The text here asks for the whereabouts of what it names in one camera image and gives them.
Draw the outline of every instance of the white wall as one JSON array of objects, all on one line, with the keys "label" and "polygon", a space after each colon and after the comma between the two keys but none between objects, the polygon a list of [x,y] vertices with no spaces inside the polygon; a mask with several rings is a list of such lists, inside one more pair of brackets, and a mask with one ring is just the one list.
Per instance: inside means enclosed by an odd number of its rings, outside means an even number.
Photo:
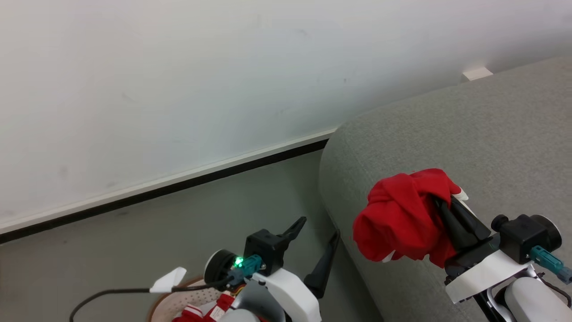
[{"label": "white wall", "polygon": [[571,24],[569,0],[2,0],[0,227],[560,54]]}]

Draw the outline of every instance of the teal connector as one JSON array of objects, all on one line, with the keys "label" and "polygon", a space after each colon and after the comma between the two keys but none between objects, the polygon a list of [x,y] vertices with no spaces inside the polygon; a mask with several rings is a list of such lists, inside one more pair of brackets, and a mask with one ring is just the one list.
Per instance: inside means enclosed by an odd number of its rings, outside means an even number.
[{"label": "teal connector", "polygon": [[566,285],[572,282],[572,270],[565,267],[564,263],[556,258],[556,256],[552,255],[548,250],[540,246],[534,246],[530,250],[530,259],[556,274],[558,279]]},{"label": "teal connector", "polygon": [[237,257],[233,269],[228,272],[228,276],[232,276],[234,279],[228,284],[236,286],[244,283],[244,278],[259,272],[262,264],[262,258],[258,255],[252,255],[248,258]]}]

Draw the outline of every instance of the gray floor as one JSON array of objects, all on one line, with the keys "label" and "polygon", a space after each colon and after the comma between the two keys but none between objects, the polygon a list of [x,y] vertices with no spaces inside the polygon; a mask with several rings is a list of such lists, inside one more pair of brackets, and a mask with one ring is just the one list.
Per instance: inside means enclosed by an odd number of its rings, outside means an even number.
[{"label": "gray floor", "polygon": [[[108,288],[149,287],[177,266],[198,276],[221,248],[240,254],[248,234],[286,229],[307,216],[285,256],[305,276],[333,232],[320,203],[321,151],[257,168],[45,231],[0,246],[0,321],[67,321],[85,297]],[[144,321],[152,294],[110,295],[85,306],[76,322]],[[336,255],[323,320],[380,321],[343,246]]]}]

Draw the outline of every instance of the baseboard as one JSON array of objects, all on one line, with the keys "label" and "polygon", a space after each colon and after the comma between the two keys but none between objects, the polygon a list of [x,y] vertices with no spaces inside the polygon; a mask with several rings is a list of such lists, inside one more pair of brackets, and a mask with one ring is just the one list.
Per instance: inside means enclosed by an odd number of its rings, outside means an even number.
[{"label": "baseboard", "polygon": [[260,149],[54,210],[0,223],[0,244],[324,148],[336,129]]}]

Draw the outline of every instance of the black baseboard trim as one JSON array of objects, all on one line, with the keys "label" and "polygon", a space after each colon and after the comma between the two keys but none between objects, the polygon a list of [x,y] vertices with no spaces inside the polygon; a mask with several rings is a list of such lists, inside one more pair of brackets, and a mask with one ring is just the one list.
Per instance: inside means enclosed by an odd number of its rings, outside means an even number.
[{"label": "black baseboard trim", "polygon": [[48,220],[45,222],[37,223],[35,225],[30,225],[28,227],[20,228],[17,230],[9,231],[7,233],[0,234],[0,244],[4,244],[5,242],[13,241],[15,239],[19,239],[22,237],[26,237],[32,234],[40,233],[45,230],[54,229],[56,227],[60,227],[63,225],[67,225],[68,223],[80,221],[82,219],[90,218],[93,216],[97,216],[100,214],[108,213],[112,210],[117,210],[119,208],[123,208],[126,206],[134,205],[136,203],[140,203],[143,201],[147,201],[153,198],[157,198],[163,195],[175,193],[177,191],[181,191],[184,189],[188,189],[191,187],[198,186],[203,183],[211,182],[214,180],[226,178],[228,176],[239,174],[244,171],[252,170],[254,168],[266,166],[268,164],[284,161],[290,158],[294,158],[296,156],[304,155],[310,152],[321,150],[325,147],[325,144],[328,140],[322,140],[318,142],[314,142],[311,144],[307,144],[305,146],[293,148],[288,151],[279,152],[274,155],[266,156],[264,158],[260,158],[257,160],[253,160],[250,162],[245,162],[243,164],[238,164],[236,166],[222,169],[213,173],[205,174],[202,176],[198,176],[193,179],[185,180],[182,182],[174,183],[169,186],[165,186],[159,189],[147,191],[142,194],[134,195],[131,197],[127,197],[121,200],[117,200],[114,202],[106,203],[101,206],[93,207],[90,209],[78,211],[77,213],[69,214],[66,216],[62,216],[56,219]]}]

